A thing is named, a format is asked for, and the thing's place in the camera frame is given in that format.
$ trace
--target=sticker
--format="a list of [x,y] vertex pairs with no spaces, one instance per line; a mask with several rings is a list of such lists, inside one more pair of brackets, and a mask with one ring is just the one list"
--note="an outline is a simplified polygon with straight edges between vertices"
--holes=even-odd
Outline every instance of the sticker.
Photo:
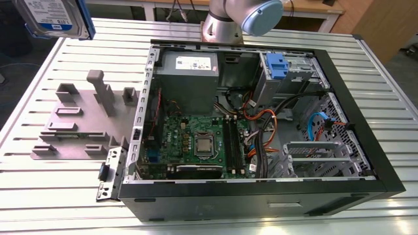
[[179,56],[176,58],[178,70],[211,70],[208,57]]
[[255,107],[257,103],[253,101],[253,99],[248,100],[248,104]]
[[250,164],[250,169],[248,169],[248,170],[253,171],[253,172],[255,172],[255,171],[257,171],[257,165]]
[[32,16],[47,29],[70,30],[72,22],[62,0],[25,0]]

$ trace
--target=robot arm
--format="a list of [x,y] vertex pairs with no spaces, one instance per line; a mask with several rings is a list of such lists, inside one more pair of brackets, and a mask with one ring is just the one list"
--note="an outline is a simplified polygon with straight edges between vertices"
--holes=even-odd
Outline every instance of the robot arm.
[[203,40],[242,43],[242,31],[262,36],[283,15],[281,0],[211,0],[203,25]]

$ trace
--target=metal bracket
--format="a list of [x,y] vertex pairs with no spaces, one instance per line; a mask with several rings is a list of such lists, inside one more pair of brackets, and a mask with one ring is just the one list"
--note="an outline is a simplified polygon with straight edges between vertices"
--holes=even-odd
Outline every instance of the metal bracket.
[[124,162],[127,151],[118,147],[110,149],[106,162],[99,171],[99,190],[96,202],[116,201],[119,202],[119,188],[122,185]]

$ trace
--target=aluminum table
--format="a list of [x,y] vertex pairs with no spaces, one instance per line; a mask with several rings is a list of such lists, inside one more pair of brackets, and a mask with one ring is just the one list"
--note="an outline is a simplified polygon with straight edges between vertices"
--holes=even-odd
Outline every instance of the aluminum table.
[[102,161],[29,157],[60,83],[94,89],[103,70],[112,90],[142,90],[150,39],[200,40],[199,25],[94,19],[94,41],[59,39],[0,132],[0,231],[46,234],[418,234],[418,112],[362,40],[274,30],[246,44],[326,49],[406,192],[333,216],[142,223],[123,203],[96,203]]

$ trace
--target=chip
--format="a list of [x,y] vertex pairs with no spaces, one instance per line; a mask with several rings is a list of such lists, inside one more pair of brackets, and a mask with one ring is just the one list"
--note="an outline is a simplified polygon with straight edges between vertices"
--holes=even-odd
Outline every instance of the chip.
[[198,152],[211,152],[211,140],[198,139],[196,147],[198,147]]

